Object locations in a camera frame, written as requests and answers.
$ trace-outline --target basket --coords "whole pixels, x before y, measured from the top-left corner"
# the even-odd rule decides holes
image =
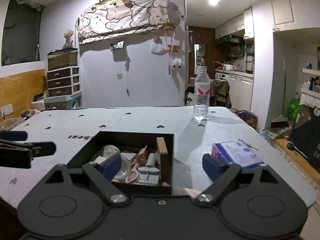
[[[23,118],[21,117],[4,120],[3,122],[0,123],[0,130],[10,131],[11,129],[21,124],[22,120]]]

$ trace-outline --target kitchen counter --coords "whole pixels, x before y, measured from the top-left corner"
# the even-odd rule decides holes
[[[198,191],[212,184],[202,168],[202,156],[211,153],[213,143],[240,138],[259,149],[253,149],[258,158],[307,207],[317,198],[311,185],[264,138],[225,107],[209,107],[207,121],[200,122],[193,117],[193,106],[44,111],[13,130],[25,130],[26,142],[53,141],[57,146],[54,155],[35,158],[31,169],[0,167],[0,197],[15,208],[52,167],[68,163],[100,130],[174,134],[173,186]]]
[[[254,78],[254,74],[248,74],[248,73],[245,73],[245,72],[229,71],[229,70],[222,70],[222,69],[215,69],[215,71],[216,72],[220,72],[220,73],[234,74],[234,75]]]

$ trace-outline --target broom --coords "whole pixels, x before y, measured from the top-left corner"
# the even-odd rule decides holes
[[[282,112],[278,118],[271,121],[270,128],[282,128],[288,127],[288,119],[283,116],[284,111],[284,99],[285,99],[285,92],[286,92],[286,85],[287,85],[287,73],[285,71],[285,60],[283,61],[283,69],[284,69],[284,95],[283,95],[283,102],[282,102]]]

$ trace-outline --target ceiling light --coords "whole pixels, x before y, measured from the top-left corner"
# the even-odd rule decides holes
[[[211,5],[217,5],[220,0],[209,0]]]

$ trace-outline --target bottle label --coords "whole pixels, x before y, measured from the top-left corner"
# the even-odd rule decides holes
[[[195,94],[197,96],[209,96],[210,83],[195,82]]]

